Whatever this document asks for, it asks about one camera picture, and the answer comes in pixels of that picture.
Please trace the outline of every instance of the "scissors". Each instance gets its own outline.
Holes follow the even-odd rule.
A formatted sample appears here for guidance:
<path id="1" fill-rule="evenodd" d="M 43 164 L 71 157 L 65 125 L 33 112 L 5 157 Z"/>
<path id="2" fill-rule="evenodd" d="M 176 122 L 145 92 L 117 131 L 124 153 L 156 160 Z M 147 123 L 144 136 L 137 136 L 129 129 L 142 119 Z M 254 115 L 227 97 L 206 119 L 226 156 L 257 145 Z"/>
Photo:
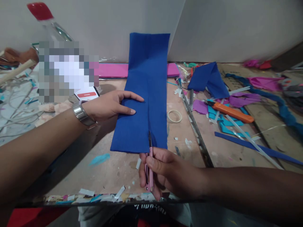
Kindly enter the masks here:
<path id="1" fill-rule="evenodd" d="M 151 132 L 148 132 L 148 140 L 149 140 L 149 153 L 146 153 L 147 156 L 152 157 L 152 136 Z M 152 170 L 145 164 L 145 176 L 146 176 L 146 191 L 152 192 L 152 189 L 154 187 L 154 178 L 153 178 L 153 172 Z"/>

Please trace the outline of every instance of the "right hand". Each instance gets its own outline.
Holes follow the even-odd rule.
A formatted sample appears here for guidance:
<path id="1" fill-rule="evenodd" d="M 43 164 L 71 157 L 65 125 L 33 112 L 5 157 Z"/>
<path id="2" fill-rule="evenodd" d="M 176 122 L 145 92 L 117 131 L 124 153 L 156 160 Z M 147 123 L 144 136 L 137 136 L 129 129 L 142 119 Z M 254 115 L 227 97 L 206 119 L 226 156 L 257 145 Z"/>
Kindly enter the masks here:
<path id="1" fill-rule="evenodd" d="M 199 198 L 205 194 L 206 176 L 203 170 L 191 165 L 169 150 L 153 147 L 154 157 L 140 154 L 140 186 L 146 186 L 145 163 L 154 172 L 153 195 L 157 201 L 162 196 L 159 187 L 165 187 L 179 198 Z"/>

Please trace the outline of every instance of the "wristwatch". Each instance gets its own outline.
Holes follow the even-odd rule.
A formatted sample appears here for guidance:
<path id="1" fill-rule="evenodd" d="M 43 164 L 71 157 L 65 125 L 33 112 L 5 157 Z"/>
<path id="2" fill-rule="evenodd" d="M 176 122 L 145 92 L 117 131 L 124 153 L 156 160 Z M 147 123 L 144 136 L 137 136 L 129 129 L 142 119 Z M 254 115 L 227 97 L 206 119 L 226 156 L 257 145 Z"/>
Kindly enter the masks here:
<path id="1" fill-rule="evenodd" d="M 84 124 L 84 125 L 90 127 L 90 126 L 96 124 L 97 122 L 94 121 L 93 119 L 91 119 L 91 118 L 87 115 L 87 113 L 85 112 L 85 110 L 83 109 L 82 103 L 84 103 L 84 102 L 87 102 L 87 101 L 75 102 L 75 103 L 73 104 L 73 111 L 74 111 L 74 114 L 76 115 L 76 117 L 78 118 L 78 120 L 79 120 L 82 124 Z"/>

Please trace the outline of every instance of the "fingernail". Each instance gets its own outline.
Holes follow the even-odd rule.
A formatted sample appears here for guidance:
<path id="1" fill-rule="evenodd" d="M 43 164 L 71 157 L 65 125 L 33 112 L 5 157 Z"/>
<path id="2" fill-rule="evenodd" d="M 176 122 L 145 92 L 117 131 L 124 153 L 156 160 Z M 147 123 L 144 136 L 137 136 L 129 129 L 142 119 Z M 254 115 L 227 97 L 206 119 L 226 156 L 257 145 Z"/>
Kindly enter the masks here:
<path id="1" fill-rule="evenodd" d="M 151 156 L 148 156 L 146 158 L 146 163 L 150 166 L 153 166 L 154 165 L 154 158 L 152 158 Z"/>

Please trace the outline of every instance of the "left hand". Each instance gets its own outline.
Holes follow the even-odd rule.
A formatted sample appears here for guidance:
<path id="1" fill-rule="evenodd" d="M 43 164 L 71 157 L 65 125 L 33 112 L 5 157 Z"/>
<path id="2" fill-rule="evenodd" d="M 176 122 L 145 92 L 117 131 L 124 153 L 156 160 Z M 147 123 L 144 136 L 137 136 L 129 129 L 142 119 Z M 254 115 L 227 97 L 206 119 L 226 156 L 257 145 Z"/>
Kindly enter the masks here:
<path id="1" fill-rule="evenodd" d="M 141 96 L 131 91 L 115 90 L 83 103 L 82 107 L 91 119 L 99 122 L 107 120 L 117 114 L 135 114 L 135 110 L 120 104 L 124 98 L 132 98 L 139 102 L 144 101 Z"/>

